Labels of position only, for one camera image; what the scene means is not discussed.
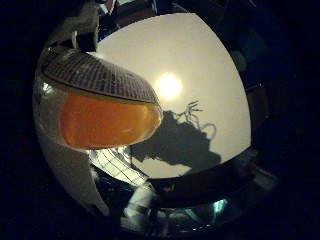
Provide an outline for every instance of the orange dome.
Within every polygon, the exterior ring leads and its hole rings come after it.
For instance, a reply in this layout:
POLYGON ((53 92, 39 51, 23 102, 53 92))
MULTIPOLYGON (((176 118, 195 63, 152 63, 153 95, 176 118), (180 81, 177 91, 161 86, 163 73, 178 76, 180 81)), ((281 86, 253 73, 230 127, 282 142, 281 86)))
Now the orange dome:
POLYGON ((162 119, 157 105, 101 100, 69 93, 60 115, 60 129, 68 145, 101 149, 143 141, 162 119))

